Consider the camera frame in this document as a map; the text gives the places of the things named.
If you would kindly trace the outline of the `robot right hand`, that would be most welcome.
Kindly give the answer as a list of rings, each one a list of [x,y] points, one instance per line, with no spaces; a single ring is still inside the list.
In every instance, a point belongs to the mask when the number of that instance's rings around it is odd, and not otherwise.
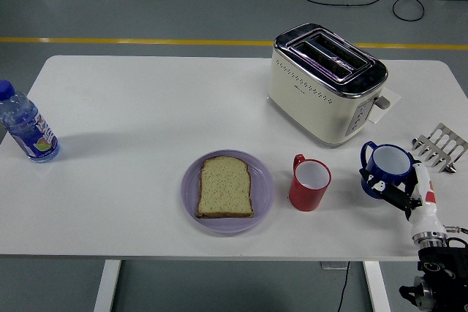
[[[372,194],[404,212],[412,225],[411,238],[415,244],[422,245],[426,241],[430,245],[442,245],[447,231],[437,218],[434,189],[429,171],[423,163],[413,163],[412,171],[404,181],[405,190],[379,179],[364,168],[359,173]]]

